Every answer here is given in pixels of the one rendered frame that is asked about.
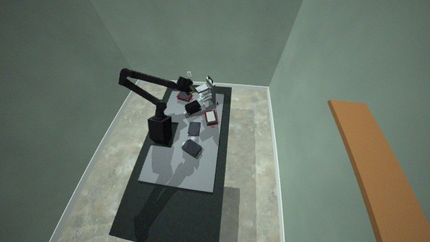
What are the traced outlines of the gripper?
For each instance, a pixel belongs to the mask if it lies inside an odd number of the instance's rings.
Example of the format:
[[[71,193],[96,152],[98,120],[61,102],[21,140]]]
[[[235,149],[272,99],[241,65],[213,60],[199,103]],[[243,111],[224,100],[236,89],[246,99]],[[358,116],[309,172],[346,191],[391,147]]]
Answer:
[[[191,87],[189,87],[189,88],[190,88],[190,90],[189,90],[189,92],[187,92],[187,91],[185,91],[185,86],[184,86],[184,91],[183,92],[186,92],[187,95],[190,95],[191,93],[195,92]]]

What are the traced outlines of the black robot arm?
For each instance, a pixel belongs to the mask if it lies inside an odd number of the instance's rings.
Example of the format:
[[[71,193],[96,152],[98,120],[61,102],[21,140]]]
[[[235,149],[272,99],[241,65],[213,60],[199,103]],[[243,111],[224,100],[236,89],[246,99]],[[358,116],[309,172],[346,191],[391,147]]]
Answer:
[[[185,86],[185,91],[187,92],[189,92],[190,90],[189,86],[193,84],[191,79],[186,79],[181,76],[179,77],[177,83],[175,83],[170,80],[167,81],[165,79],[147,75],[145,73],[137,72],[134,70],[128,70],[128,68],[123,68],[121,70],[118,84],[127,87],[131,91],[137,93],[141,97],[145,98],[146,100],[156,105],[155,116],[152,117],[152,119],[158,120],[158,121],[161,121],[162,119],[167,117],[167,115],[164,115],[164,110],[167,108],[165,101],[162,99],[159,100],[158,98],[154,97],[153,95],[146,92],[142,88],[138,87],[136,84],[132,83],[130,80],[127,79],[128,76],[130,78],[135,78],[138,80],[155,83],[172,89],[176,88],[177,90],[180,90],[180,91],[184,91],[184,86]]]

